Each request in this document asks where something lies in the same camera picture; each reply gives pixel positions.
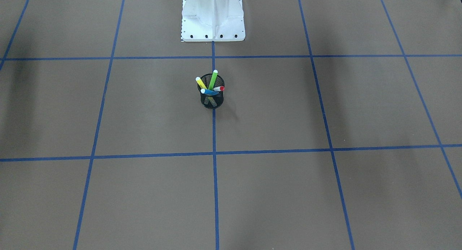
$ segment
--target white pedestal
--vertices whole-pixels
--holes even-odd
[[[242,0],[183,0],[181,40],[242,41]]]

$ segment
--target blue marker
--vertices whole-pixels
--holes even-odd
[[[203,93],[205,95],[218,95],[218,92],[208,90],[208,89],[201,89],[201,93]]]

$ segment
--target mesh cup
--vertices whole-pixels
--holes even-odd
[[[205,84],[206,87],[210,84],[210,79],[212,78],[211,74],[205,74],[201,77],[202,82]],[[217,75],[217,79],[215,80],[215,84],[213,87],[224,86],[225,81]],[[220,107],[223,104],[223,92],[218,92],[217,95],[206,95],[201,93],[201,103],[203,106],[209,109],[215,109]]]

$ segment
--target marker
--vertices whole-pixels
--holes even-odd
[[[215,80],[217,80],[218,70],[214,70],[212,74],[212,78],[210,79],[210,85],[208,85],[208,90],[212,90],[213,86],[215,85]]]
[[[214,87],[213,90],[214,90],[215,92],[220,92],[220,91],[223,92],[223,91],[225,90],[225,87],[224,87],[224,86]]]
[[[201,87],[202,89],[207,89],[207,87],[204,85],[200,77],[196,77],[196,82],[199,84],[199,87]]]
[[[203,93],[205,95],[218,95],[218,92],[208,90],[208,89],[201,89],[201,93]]]

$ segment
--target grid line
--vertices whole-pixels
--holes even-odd
[[[212,71],[215,70],[215,42],[212,41]],[[220,249],[218,216],[217,131],[215,109],[212,110],[213,197],[215,202],[215,250]]]
[[[462,143],[446,144],[444,148],[459,148]],[[405,150],[412,148],[440,148],[440,145],[401,145],[401,146],[376,146],[376,147],[343,147],[332,148],[333,151],[376,151],[376,150]],[[308,153],[330,151],[330,148],[301,148],[287,150],[254,150],[254,151],[216,151],[216,155],[230,154],[271,154],[271,153]],[[177,153],[147,153],[147,154],[121,154],[121,155],[95,155],[94,159],[121,159],[121,158],[158,158],[158,157],[182,157],[213,155],[213,151],[202,152],[177,152]],[[65,161],[65,160],[89,160],[91,156],[56,156],[35,158],[1,158],[1,162],[21,161]]]
[[[406,54],[407,57],[462,57],[462,54]],[[403,57],[403,54],[334,54],[334,55],[241,55],[215,56],[215,59],[290,59],[302,57]],[[212,56],[81,56],[81,57],[10,57],[3,61],[110,60],[110,59],[211,59]]]
[[[23,10],[21,11],[21,15],[19,16],[18,23],[16,23],[16,27],[14,28],[13,34],[11,35],[10,42],[8,42],[8,46],[6,47],[5,54],[3,54],[2,60],[0,62],[0,70],[3,68],[3,64],[5,63],[6,56],[8,56],[8,52],[10,52],[11,45],[13,44],[14,37],[16,36],[16,33],[18,32],[19,25],[21,24],[21,21],[23,20],[24,13],[26,12],[27,5],[29,4],[29,0],[26,0],[24,3]]]
[[[401,53],[403,54],[403,58],[404,58],[404,61],[406,62],[406,65],[407,65],[407,69],[409,70],[409,73],[411,74],[411,77],[412,77],[412,80],[414,82],[414,86],[415,86],[415,89],[417,90],[417,93],[419,94],[419,98],[422,102],[422,105],[425,109],[425,113],[427,114],[427,117],[428,117],[428,120],[430,122],[430,125],[432,126],[432,129],[433,129],[433,132],[435,134],[435,137],[438,141],[438,144],[439,144],[439,147],[441,149],[441,153],[443,154],[444,156],[444,160],[446,161],[446,164],[448,166],[448,169],[449,169],[449,172],[451,173],[451,176],[452,176],[452,179],[454,180],[454,184],[456,185],[456,188],[457,188],[457,191],[459,192],[459,196],[460,198],[462,199],[462,190],[461,190],[461,187],[459,186],[459,182],[457,181],[457,178],[456,178],[456,175],[454,173],[454,170],[452,169],[452,166],[451,166],[451,163],[449,162],[449,159],[448,159],[448,156],[446,155],[446,151],[444,150],[444,146],[442,145],[441,143],[441,139],[438,135],[438,132],[436,130],[436,127],[433,123],[433,120],[432,120],[432,117],[430,115],[430,112],[427,108],[427,105],[425,103],[425,100],[424,100],[424,97],[422,95],[422,92],[420,91],[420,88],[419,88],[419,85],[417,84],[417,80],[414,76],[414,73],[412,71],[412,68],[411,68],[411,65],[409,64],[409,61],[407,59],[407,55],[406,53],[404,52],[404,49],[401,45],[401,41],[400,41],[400,38],[398,37],[398,33],[396,32],[396,29],[395,29],[395,26],[393,25],[393,22],[391,21],[391,17],[388,13],[388,10],[387,10],[387,7],[385,5],[385,2],[383,0],[380,0],[380,2],[382,3],[382,6],[383,6],[383,10],[385,11],[385,14],[387,15],[387,18],[388,18],[388,22],[390,23],[390,26],[391,26],[391,29],[393,30],[393,33],[395,34],[395,38],[396,38],[396,41],[398,42],[398,45],[401,49]]]
[[[83,193],[83,196],[82,196],[82,204],[80,206],[79,220],[77,222],[77,228],[76,228],[76,231],[75,231],[73,250],[77,249],[77,244],[79,243],[80,228],[82,226],[82,219],[83,219],[84,210],[85,210],[86,196],[87,196],[87,193],[88,193],[88,186],[90,184],[90,178],[91,178],[91,169],[93,167],[93,161],[95,159],[95,152],[96,152],[96,146],[97,146],[98,135],[99,135],[99,127],[101,126],[101,119],[103,117],[103,110],[104,110],[104,102],[105,102],[105,97],[106,97],[106,91],[108,89],[109,78],[110,78],[110,75],[111,75],[112,62],[114,61],[114,53],[116,52],[117,37],[119,35],[119,28],[120,28],[120,22],[122,20],[122,13],[123,13],[124,4],[125,4],[125,0],[122,0],[122,3],[120,5],[120,11],[119,11],[119,19],[117,21],[117,27],[115,29],[115,34],[114,34],[114,42],[112,44],[111,59],[109,60],[108,73],[106,75],[106,82],[104,84],[103,97],[101,99],[101,106],[100,106],[100,109],[99,109],[98,122],[97,122],[96,130],[95,130],[95,138],[94,138],[94,142],[93,142],[93,147],[91,149],[90,162],[88,164],[88,172],[87,172],[86,181],[85,181],[84,193]]]
[[[319,82],[318,82],[317,73],[316,73],[316,65],[315,65],[315,61],[314,61],[314,57],[313,57],[313,52],[311,50],[310,37],[308,35],[308,29],[307,29],[307,26],[306,26],[305,14],[303,13],[302,0],[298,0],[298,5],[300,7],[300,14],[302,16],[302,23],[303,23],[303,28],[305,30],[305,37],[306,37],[306,43],[308,45],[308,51],[310,53],[311,67],[313,69],[313,75],[314,75],[314,79],[315,79],[315,83],[316,83],[316,90],[317,90],[318,97],[319,97],[319,105],[321,107],[322,118],[324,120],[324,127],[326,129],[326,135],[327,135],[327,140],[328,140],[328,143],[329,143],[330,155],[332,157],[332,164],[334,166],[335,178],[337,180],[337,186],[338,186],[338,190],[339,190],[339,194],[340,194],[340,201],[342,203],[343,216],[345,217],[345,224],[346,224],[346,229],[347,229],[347,232],[348,232],[348,238],[350,240],[351,249],[354,250],[355,247],[354,247],[353,235],[352,235],[351,227],[350,227],[350,220],[348,218],[347,206],[345,204],[345,198],[343,196],[343,189],[342,189],[342,184],[341,184],[341,181],[340,181],[339,171],[338,171],[338,168],[337,168],[337,161],[335,159],[335,153],[334,153],[333,146],[332,146],[332,140],[330,139],[329,126],[328,126],[328,123],[327,123],[326,112],[325,112],[325,109],[324,109],[324,103],[322,102],[321,89],[319,87]]]

